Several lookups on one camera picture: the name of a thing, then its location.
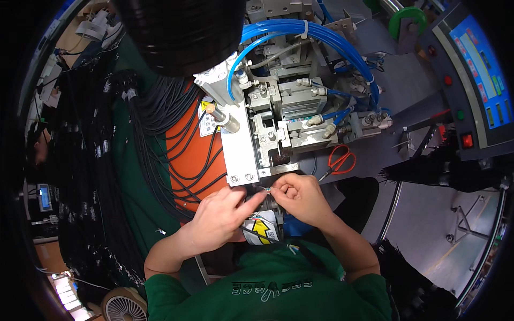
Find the white cable tie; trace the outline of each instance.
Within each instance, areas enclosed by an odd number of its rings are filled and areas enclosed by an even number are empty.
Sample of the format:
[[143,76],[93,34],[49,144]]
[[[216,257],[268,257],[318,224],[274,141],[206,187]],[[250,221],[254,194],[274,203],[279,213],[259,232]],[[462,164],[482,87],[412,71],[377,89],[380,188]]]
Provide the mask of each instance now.
[[371,81],[366,82],[366,84],[367,84],[368,86],[369,86],[369,85],[371,85],[371,83],[373,83],[373,82],[375,81],[375,76],[374,76],[374,75],[371,75],[371,77],[372,77],[372,78],[371,78]]
[[305,24],[305,30],[303,31],[303,33],[297,34],[295,38],[300,37],[302,39],[307,39],[307,33],[309,32],[309,22],[307,20],[304,20],[303,23]]

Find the yellow arrow sticker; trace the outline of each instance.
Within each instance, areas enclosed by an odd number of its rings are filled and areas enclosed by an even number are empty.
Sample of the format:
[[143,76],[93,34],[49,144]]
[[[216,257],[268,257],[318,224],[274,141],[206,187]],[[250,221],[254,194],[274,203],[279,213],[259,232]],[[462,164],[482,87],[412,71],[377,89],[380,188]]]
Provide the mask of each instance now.
[[[266,236],[266,231],[269,230],[269,227],[266,226],[266,224],[264,224],[263,221],[259,220],[259,219],[256,219],[253,223],[253,228],[252,230],[254,232],[257,232],[257,234],[259,235],[262,235],[262,236]],[[262,238],[260,237],[259,240],[261,240],[262,244],[269,244],[269,241],[265,238]]]

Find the warning label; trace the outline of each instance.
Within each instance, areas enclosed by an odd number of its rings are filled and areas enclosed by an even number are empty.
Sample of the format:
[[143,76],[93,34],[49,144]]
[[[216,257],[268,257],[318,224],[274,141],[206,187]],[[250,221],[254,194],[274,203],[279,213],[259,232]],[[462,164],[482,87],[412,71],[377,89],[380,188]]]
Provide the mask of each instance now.
[[[205,108],[209,104],[216,104],[213,102],[212,98],[209,96],[204,97],[198,106],[198,119],[202,116],[202,114],[205,111]],[[212,117],[210,114],[205,114],[205,116],[202,118],[200,123],[198,124],[200,129],[200,137],[211,135],[214,132],[214,129],[216,128],[216,123],[214,122],[214,117]]]
[[[277,219],[275,218],[275,213],[273,211],[256,212],[249,219],[243,222],[243,226],[254,232],[250,233],[243,230],[246,240],[252,245],[273,243],[268,239],[276,241],[279,240],[277,234]],[[257,237],[256,234],[265,236],[268,239]]]

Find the person in background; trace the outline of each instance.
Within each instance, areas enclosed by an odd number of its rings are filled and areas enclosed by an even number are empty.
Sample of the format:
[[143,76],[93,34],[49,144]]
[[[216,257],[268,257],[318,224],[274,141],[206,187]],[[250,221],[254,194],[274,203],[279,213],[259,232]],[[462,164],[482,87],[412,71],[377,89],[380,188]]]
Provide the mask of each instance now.
[[262,191],[242,203],[243,187],[225,187],[151,248],[144,264],[150,321],[398,320],[375,252],[332,212],[314,176],[286,174],[271,194],[321,231],[334,254],[305,240],[295,241],[295,253],[279,243],[257,246],[241,256],[240,270],[190,295],[179,279],[182,262],[223,246],[266,198]]

